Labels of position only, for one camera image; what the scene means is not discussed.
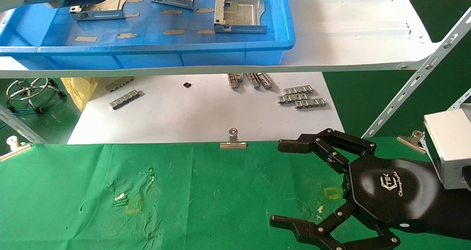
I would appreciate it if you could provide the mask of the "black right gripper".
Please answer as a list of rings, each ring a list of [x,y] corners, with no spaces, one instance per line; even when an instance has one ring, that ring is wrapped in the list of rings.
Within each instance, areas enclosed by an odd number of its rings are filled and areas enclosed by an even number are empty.
[[[444,188],[430,162],[365,154],[350,163],[348,186],[349,203],[320,224],[271,215],[270,225],[320,250],[393,250],[401,241],[390,229],[470,239],[470,191]],[[336,240],[331,232],[352,215],[377,237]]]

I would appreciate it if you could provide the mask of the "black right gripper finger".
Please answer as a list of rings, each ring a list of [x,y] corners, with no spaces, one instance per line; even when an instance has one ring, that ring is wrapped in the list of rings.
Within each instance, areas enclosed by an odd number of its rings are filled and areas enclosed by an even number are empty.
[[[281,153],[314,153],[338,174],[348,173],[349,160],[337,149],[362,156],[375,154],[376,144],[327,128],[318,134],[301,134],[296,140],[278,141]]]

